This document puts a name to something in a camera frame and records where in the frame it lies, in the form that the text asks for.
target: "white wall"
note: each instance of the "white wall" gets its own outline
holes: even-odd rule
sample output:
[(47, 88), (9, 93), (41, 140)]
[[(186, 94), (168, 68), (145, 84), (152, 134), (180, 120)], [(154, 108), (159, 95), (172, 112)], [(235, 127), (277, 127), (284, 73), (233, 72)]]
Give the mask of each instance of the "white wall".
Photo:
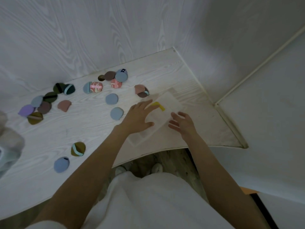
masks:
[(305, 204), (264, 193), (258, 193), (258, 195), (279, 229), (305, 227)]
[(239, 185), (305, 203), (305, 34), (220, 102), (249, 144), (212, 148)]
[(305, 24), (305, 0), (185, 0), (175, 48), (216, 102)]
[(183, 0), (1, 0), (0, 98), (173, 47)]

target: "white wooden table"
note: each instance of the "white wooden table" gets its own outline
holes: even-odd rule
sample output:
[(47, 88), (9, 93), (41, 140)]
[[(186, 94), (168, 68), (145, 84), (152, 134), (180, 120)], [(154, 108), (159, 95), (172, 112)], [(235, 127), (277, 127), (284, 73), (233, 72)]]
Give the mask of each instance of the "white wooden table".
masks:
[[(120, 68), (127, 69), (129, 76), (122, 88), (111, 88), (109, 81), (103, 81), (101, 93), (83, 92), (86, 82), (98, 81), (100, 74)], [(30, 104), (35, 96), (52, 91), (52, 87), (24, 97), (0, 100), (0, 110), (8, 118), (6, 127), (16, 132), (10, 143), (19, 140), (24, 140), (25, 143), (18, 162), (0, 179), (0, 219), (50, 198), (103, 142), (112, 128), (122, 121), (130, 106), (143, 101), (134, 93), (133, 87), (136, 84), (143, 84), (149, 89), (150, 96), (145, 99), (155, 100), (164, 92), (170, 91), (186, 107), (185, 111), (193, 118), (197, 131), (208, 145), (241, 146), (173, 49), (72, 80), (70, 83), (75, 85), (75, 93), (69, 96), (60, 94), (52, 104), (51, 111), (37, 125), (30, 125), (27, 119), (17, 113), (23, 105)], [(115, 106), (105, 103), (105, 96), (109, 93), (119, 96), (119, 102)], [(57, 109), (61, 100), (72, 102), (66, 113)], [(114, 121), (110, 118), (113, 107), (124, 110), (121, 120)], [(82, 157), (70, 154), (72, 144), (78, 141), (87, 146)], [(164, 126), (138, 147), (133, 147), (126, 141), (113, 166), (147, 154), (182, 147), (186, 147), (186, 144), (180, 135)], [(58, 174), (53, 170), (53, 164), (63, 156), (69, 157), (70, 166), (67, 171)]]

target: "white shirt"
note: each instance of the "white shirt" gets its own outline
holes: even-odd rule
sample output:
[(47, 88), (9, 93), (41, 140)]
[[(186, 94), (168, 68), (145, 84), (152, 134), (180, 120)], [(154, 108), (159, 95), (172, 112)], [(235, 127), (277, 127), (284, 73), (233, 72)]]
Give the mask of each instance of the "white shirt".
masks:
[[(27, 229), (66, 229), (44, 221)], [(89, 212), (82, 229), (204, 228), (234, 229), (183, 179), (170, 173), (115, 177), (103, 200)]]

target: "yellow sticker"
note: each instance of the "yellow sticker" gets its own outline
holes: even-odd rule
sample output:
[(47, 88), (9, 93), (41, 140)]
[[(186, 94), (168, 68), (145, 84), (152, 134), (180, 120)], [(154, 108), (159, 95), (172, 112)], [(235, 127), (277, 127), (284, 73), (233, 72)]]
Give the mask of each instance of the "yellow sticker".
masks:
[(152, 103), (152, 105), (159, 105), (159, 108), (162, 110), (162, 112), (165, 111), (165, 108), (159, 102)]

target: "forearm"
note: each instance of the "forearm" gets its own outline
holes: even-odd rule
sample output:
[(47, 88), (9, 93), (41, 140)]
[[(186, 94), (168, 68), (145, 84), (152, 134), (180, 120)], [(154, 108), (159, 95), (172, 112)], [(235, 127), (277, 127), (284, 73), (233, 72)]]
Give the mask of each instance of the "forearm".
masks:
[(210, 205), (236, 229), (266, 228), (253, 201), (246, 196), (213, 155), (204, 140), (186, 140)]
[(53, 220), (79, 228), (96, 201), (128, 134), (117, 125), (105, 141), (63, 183), (33, 222)]

